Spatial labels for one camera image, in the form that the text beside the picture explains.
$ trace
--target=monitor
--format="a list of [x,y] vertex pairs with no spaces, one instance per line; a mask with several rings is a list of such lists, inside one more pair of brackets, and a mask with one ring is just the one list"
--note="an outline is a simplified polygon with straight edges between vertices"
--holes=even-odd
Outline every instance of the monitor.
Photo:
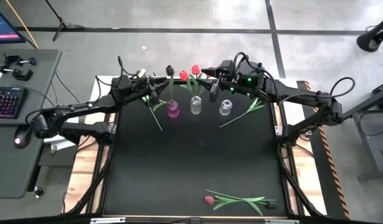
[[24,43],[25,39],[0,12],[0,44]]

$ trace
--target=black table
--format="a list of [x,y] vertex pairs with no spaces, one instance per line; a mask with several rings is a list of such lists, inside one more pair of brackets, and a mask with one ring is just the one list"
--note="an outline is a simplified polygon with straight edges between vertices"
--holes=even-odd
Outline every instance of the black table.
[[[168,99],[168,89],[161,99]],[[104,215],[259,217],[246,203],[213,211],[204,203],[206,189],[235,197],[276,199],[278,208],[259,206],[265,216],[286,216],[285,195],[276,154],[272,108],[269,104],[234,123],[221,124],[245,112],[252,100],[223,91],[216,103],[202,94],[202,112],[190,111],[191,93],[175,85],[181,114],[169,119],[166,107],[155,114],[164,132],[142,101],[116,116]],[[230,115],[219,114],[220,102],[233,102]]]
[[[20,55],[23,59],[35,57],[37,66],[24,65],[23,69],[30,68],[34,71],[28,82],[15,80],[8,73],[1,77],[0,86],[22,85],[47,94],[61,57],[61,51],[0,49],[0,65],[4,62],[3,53],[7,56]],[[31,179],[35,179],[35,175],[37,176],[37,162],[43,140],[32,135],[27,147],[17,149],[13,145],[13,137],[17,125],[25,123],[26,114],[40,109],[44,100],[40,94],[29,91],[18,119],[0,119],[0,198],[23,197],[30,186]]]

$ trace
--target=red tulip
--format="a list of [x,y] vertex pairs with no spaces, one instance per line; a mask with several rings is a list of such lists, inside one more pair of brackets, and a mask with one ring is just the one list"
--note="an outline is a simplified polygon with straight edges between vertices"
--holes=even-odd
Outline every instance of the red tulip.
[[198,65],[193,65],[193,66],[192,66],[192,68],[191,68],[191,73],[192,73],[193,75],[199,75],[200,72],[201,72],[201,71],[199,70]]
[[212,196],[205,196],[204,201],[209,205],[213,205],[215,203],[215,199]]
[[183,81],[187,81],[187,79],[189,78],[189,74],[184,70],[181,71],[181,73],[179,73],[179,75],[180,75],[180,79]]

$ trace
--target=concrete floor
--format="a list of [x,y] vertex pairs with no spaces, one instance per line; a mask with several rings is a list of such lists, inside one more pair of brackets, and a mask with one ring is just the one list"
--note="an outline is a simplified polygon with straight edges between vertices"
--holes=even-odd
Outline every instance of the concrete floor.
[[[58,22],[42,0],[11,0],[27,26],[55,27]],[[86,27],[270,29],[264,0],[51,0],[69,22]],[[275,25],[282,30],[365,30],[383,20],[383,0],[271,0]],[[2,1],[0,10],[16,26],[20,23]],[[81,101],[89,98],[94,75],[117,75],[116,56],[129,71],[147,69],[164,75],[171,64],[177,71],[218,65],[244,51],[279,77],[271,34],[212,33],[63,33],[56,42],[51,32],[33,32],[42,49],[60,49],[58,73]],[[356,80],[352,93],[339,98],[344,111],[369,97],[383,83],[383,44],[376,53],[362,51],[355,35],[278,35],[285,76],[308,80],[314,90],[329,91],[341,77]],[[27,44],[0,48],[29,49]],[[73,103],[67,91],[54,80],[59,103]],[[339,86],[340,93],[348,85]],[[54,98],[52,91],[49,98]],[[325,127],[349,213],[353,220],[383,222],[383,179],[357,181],[371,171],[352,120]],[[38,185],[46,193],[40,199],[27,195],[21,200],[0,200],[0,219],[55,215],[67,188],[70,169],[42,172]]]

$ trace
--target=keyboard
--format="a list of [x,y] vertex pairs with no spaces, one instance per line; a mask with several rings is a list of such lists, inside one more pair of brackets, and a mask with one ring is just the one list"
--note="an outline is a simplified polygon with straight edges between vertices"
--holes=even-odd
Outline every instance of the keyboard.
[[17,87],[0,87],[0,118],[17,119],[28,90]]

